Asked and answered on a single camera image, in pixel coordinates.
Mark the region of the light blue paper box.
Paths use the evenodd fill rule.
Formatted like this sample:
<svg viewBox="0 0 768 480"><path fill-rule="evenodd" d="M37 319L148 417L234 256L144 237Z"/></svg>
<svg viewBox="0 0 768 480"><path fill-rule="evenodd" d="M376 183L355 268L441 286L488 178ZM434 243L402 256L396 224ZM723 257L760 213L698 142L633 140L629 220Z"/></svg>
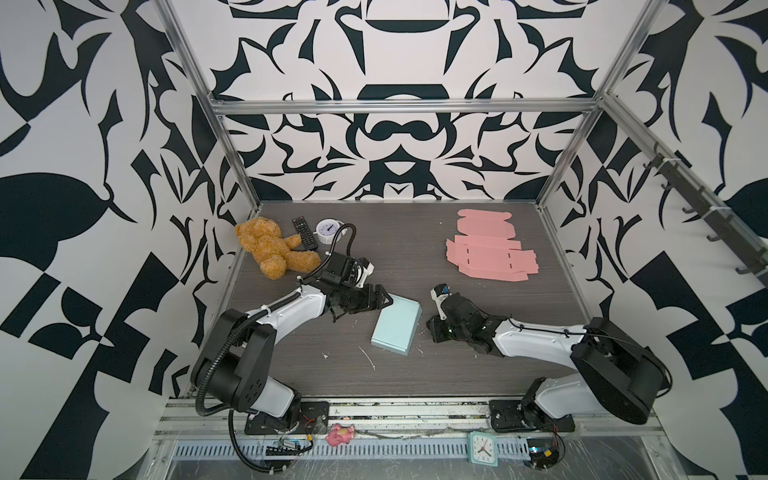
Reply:
<svg viewBox="0 0 768 480"><path fill-rule="evenodd" d="M379 314L371 344L407 356L422 316L422 306L415 300L397 295L392 299L393 303Z"/></svg>

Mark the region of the pink paper boxes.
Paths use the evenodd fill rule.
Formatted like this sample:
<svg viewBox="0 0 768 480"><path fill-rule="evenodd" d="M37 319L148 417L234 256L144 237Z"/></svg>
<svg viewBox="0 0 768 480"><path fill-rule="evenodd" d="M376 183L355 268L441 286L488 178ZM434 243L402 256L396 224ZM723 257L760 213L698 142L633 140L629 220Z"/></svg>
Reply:
<svg viewBox="0 0 768 480"><path fill-rule="evenodd" d="M474 279L523 282L538 274L537 255L523 249L511 218L510 212L459 210L458 234L446 240L447 261Z"/></svg>

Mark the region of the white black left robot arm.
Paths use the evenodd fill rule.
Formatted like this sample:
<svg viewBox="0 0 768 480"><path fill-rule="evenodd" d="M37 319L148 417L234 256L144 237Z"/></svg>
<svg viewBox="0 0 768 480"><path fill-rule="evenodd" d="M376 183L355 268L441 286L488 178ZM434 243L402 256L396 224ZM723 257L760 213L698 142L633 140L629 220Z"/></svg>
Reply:
<svg viewBox="0 0 768 480"><path fill-rule="evenodd" d="M309 440L304 446L280 447L281 460L256 462L238 443L234 425L237 412L271 419L278 431L291 431L301 424L300 393L269 375L275 346L326 313L338 320L393 305L392 296L382 285L368 283L372 272L372 264L354 257L350 250L329 250L321 264L299 278L288 295L247 312L229 309L214 322L190 374L196 390L195 412L200 417L226 412L234 453L252 471L283 473L292 457L314 446Z"/></svg>

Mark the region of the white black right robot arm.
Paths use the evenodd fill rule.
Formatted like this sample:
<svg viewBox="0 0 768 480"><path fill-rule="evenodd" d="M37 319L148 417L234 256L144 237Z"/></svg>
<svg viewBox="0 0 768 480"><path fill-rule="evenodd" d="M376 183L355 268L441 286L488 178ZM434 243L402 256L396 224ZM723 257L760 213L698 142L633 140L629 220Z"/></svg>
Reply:
<svg viewBox="0 0 768 480"><path fill-rule="evenodd" d="M606 318L574 326L525 323L489 314L445 284L431 298L437 313L427 326L434 342L464 342L480 355L538 359L573 371L536 379L518 401L491 402L496 432L572 432L574 416L593 413L643 425L673 386L666 365Z"/></svg>

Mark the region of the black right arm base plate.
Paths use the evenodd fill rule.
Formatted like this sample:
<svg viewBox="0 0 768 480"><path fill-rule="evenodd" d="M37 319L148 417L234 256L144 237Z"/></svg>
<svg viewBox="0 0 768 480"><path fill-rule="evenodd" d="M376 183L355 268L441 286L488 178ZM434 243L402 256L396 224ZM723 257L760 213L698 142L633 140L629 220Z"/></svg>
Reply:
<svg viewBox="0 0 768 480"><path fill-rule="evenodd" d="M524 400L491 400L490 425L497 433L550 432L571 433L576 425L571 415L555 419L535 403Z"/></svg>

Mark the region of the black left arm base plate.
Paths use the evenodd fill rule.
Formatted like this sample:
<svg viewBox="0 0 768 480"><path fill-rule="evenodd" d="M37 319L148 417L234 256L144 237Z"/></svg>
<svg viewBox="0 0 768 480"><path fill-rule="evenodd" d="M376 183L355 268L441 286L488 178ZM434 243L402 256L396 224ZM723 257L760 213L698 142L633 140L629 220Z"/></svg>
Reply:
<svg viewBox="0 0 768 480"><path fill-rule="evenodd" d="M246 435L277 435L301 434L307 424L319 424L323 430L330 413L330 403L327 401L295 400L282 417L273 417L258 412L249 414L244 432Z"/></svg>

